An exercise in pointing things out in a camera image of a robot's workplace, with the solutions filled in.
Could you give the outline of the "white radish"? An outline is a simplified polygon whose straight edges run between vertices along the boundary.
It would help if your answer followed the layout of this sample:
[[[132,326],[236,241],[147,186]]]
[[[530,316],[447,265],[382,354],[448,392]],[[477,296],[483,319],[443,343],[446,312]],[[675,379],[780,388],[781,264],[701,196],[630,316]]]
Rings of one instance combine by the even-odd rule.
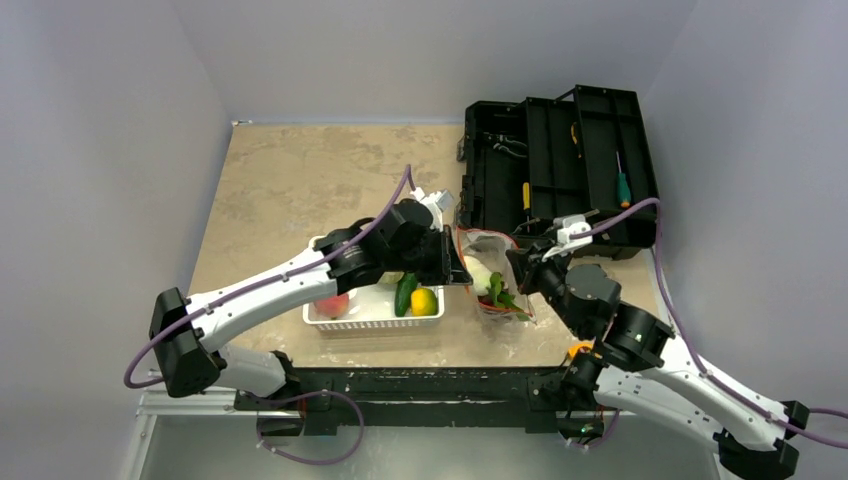
[[[502,321],[530,321],[532,313],[527,301],[510,288],[506,277],[499,271],[491,270],[481,260],[473,256],[464,258],[465,267],[473,276],[473,284],[466,288],[467,293],[476,302],[478,313],[482,318]],[[478,297],[489,295],[503,309],[492,311],[482,309]]]

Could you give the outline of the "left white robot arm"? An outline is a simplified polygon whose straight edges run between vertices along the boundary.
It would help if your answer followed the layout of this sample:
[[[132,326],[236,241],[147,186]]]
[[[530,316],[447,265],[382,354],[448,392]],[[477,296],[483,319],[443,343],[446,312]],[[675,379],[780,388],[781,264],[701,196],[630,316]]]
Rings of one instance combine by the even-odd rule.
[[[211,386],[243,390],[272,408],[297,399],[298,382],[283,353],[237,348],[232,340],[267,320],[319,300],[375,285],[387,273],[415,276],[425,287],[469,285],[453,234],[431,207],[404,199],[376,217],[318,238],[294,258],[195,299],[178,288],[158,294],[149,350],[173,398]]]

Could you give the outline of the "clear zip top bag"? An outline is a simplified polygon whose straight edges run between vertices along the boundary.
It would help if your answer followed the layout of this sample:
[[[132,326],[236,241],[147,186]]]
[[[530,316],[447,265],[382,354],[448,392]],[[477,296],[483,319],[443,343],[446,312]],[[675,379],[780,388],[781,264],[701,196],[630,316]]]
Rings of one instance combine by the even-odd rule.
[[[506,234],[458,228],[455,234],[460,260],[471,274],[465,288],[478,316],[498,323],[535,323],[535,312],[527,295],[516,285],[506,256],[517,244]]]

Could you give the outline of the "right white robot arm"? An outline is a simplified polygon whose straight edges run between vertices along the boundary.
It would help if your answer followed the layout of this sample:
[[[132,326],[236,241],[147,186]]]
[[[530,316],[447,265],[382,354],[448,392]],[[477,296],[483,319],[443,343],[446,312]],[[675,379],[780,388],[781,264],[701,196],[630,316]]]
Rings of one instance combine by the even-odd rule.
[[[742,479],[787,479],[800,458],[790,444],[808,409],[742,386],[692,354],[665,322],[621,298],[598,265],[572,266],[568,254],[534,246],[507,252],[522,293],[538,293],[577,338],[591,342],[561,380],[576,407],[592,400],[683,432]]]

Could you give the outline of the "orange fruit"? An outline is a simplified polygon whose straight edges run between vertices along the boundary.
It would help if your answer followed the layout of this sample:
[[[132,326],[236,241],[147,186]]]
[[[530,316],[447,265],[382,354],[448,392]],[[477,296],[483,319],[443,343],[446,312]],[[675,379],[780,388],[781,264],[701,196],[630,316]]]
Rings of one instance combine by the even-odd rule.
[[[410,313],[415,317],[433,316],[439,311],[436,293],[425,287],[417,288],[410,296]]]

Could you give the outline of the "green cucumber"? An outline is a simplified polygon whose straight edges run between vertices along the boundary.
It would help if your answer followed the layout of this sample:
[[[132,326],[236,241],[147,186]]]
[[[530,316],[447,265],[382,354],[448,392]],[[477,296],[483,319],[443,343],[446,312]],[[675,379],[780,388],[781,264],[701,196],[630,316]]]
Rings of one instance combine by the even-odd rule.
[[[418,288],[419,282],[415,274],[404,273],[396,284],[394,296],[394,314],[404,317],[411,307],[411,297]]]

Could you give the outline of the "purple grape bunch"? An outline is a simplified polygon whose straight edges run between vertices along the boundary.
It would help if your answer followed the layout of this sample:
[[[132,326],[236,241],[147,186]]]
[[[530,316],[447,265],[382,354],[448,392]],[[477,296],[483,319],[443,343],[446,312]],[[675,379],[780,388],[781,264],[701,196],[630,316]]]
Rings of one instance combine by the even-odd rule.
[[[482,309],[492,310],[492,311],[500,311],[503,309],[502,306],[498,306],[489,295],[479,296],[478,304]]]

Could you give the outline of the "pink peach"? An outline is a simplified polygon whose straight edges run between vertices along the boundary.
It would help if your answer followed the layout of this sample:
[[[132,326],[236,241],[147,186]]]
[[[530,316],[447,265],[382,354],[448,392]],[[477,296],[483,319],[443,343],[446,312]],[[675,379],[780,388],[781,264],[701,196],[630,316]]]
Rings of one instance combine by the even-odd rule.
[[[350,309],[350,298],[345,293],[318,300],[313,303],[313,307],[317,314],[335,320],[347,314]]]

